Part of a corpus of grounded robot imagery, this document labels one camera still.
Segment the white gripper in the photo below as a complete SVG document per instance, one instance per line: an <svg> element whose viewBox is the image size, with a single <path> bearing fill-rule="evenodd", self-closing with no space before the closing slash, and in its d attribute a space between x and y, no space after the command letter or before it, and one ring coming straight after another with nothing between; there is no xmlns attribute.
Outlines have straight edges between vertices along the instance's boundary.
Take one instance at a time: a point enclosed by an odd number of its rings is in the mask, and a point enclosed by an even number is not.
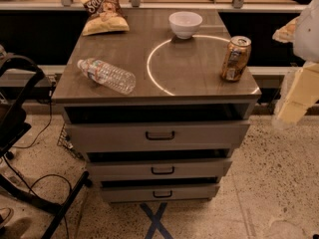
<svg viewBox="0 0 319 239"><path fill-rule="evenodd" d="M319 0L312 0L285 26L277 29L272 39L292 43L293 52L304 61L319 61ZM292 127L303 118L309 108L319 101L319 64L306 62L302 68L285 76L281 98L277 102L272 124Z"/></svg>

